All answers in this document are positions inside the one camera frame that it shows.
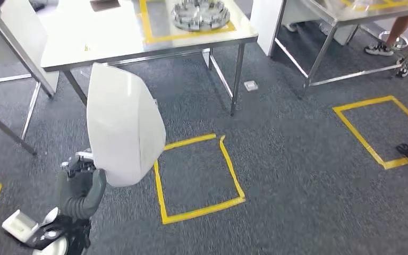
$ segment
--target metal tray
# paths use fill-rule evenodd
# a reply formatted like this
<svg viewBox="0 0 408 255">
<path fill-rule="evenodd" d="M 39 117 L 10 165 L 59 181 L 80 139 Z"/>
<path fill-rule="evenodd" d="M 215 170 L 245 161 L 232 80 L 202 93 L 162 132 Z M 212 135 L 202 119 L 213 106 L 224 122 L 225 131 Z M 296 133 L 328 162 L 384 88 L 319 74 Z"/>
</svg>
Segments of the metal tray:
<svg viewBox="0 0 408 255">
<path fill-rule="evenodd" d="M 230 12 L 220 0 L 182 0 L 171 11 L 175 26 L 187 31 L 206 31 L 226 25 Z"/>
</svg>

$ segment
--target white sneaker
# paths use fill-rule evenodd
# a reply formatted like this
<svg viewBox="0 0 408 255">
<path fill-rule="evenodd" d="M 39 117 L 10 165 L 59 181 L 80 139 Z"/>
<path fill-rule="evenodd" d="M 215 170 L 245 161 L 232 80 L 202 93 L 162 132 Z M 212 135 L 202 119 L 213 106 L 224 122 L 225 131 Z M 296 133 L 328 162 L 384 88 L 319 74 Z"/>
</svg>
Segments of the white sneaker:
<svg viewBox="0 0 408 255">
<path fill-rule="evenodd" d="M 370 45 L 364 48 L 365 52 L 370 55 L 378 55 L 378 56 L 392 56 L 393 51 L 391 51 L 387 45 L 382 42 L 379 42 L 376 45 Z"/>
<path fill-rule="evenodd" d="M 398 59 L 398 61 L 396 61 L 396 64 L 401 64 L 404 61 L 404 58 L 400 58 Z M 401 68 L 399 69 L 398 73 L 396 74 L 396 76 L 404 78 L 408 75 L 408 61 L 406 61 L 406 63 L 404 63 Z"/>
<path fill-rule="evenodd" d="M 296 32 L 298 30 L 295 23 L 285 24 L 284 27 L 290 32 Z"/>
</svg>

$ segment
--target white robot cover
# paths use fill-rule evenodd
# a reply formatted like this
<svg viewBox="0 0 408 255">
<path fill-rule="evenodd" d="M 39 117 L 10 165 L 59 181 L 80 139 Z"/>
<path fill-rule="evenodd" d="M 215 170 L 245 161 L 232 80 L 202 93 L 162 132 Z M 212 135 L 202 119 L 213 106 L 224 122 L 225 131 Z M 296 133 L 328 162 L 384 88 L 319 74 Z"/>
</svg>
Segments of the white robot cover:
<svg viewBox="0 0 408 255">
<path fill-rule="evenodd" d="M 95 165 L 111 186 L 138 183 L 165 148 L 165 126 L 143 80 L 105 64 L 92 67 L 87 126 Z"/>
</svg>

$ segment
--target small white object on floor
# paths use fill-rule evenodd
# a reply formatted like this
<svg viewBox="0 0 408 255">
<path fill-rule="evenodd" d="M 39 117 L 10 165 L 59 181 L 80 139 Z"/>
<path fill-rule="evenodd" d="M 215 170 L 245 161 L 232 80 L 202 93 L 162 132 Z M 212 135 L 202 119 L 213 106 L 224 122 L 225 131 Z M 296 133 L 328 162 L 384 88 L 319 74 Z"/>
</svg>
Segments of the small white object on floor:
<svg viewBox="0 0 408 255">
<path fill-rule="evenodd" d="M 255 81 L 247 81 L 245 83 L 243 83 L 245 85 L 246 90 L 249 91 L 253 91 L 253 90 L 257 90 L 259 88 L 259 86 L 257 85 L 257 83 Z"/>
</svg>

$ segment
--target black sneaker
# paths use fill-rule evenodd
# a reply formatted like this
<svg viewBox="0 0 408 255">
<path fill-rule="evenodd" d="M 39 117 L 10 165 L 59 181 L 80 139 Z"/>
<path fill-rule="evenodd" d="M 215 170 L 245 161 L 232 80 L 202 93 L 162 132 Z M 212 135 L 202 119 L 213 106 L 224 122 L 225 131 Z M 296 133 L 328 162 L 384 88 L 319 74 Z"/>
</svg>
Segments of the black sneaker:
<svg viewBox="0 0 408 255">
<path fill-rule="evenodd" d="M 379 42 L 376 45 L 370 45 L 364 48 L 365 52 L 370 55 L 379 55 L 379 56 L 392 56 L 393 51 L 391 51 L 386 44 Z"/>
<path fill-rule="evenodd" d="M 401 64 L 403 61 L 404 61 L 404 58 L 400 58 L 398 59 L 398 61 L 396 61 L 396 64 Z M 407 75 L 408 75 L 408 61 L 406 61 L 406 63 L 404 63 L 401 66 L 396 76 L 403 78 L 403 77 L 406 77 Z"/>
</svg>

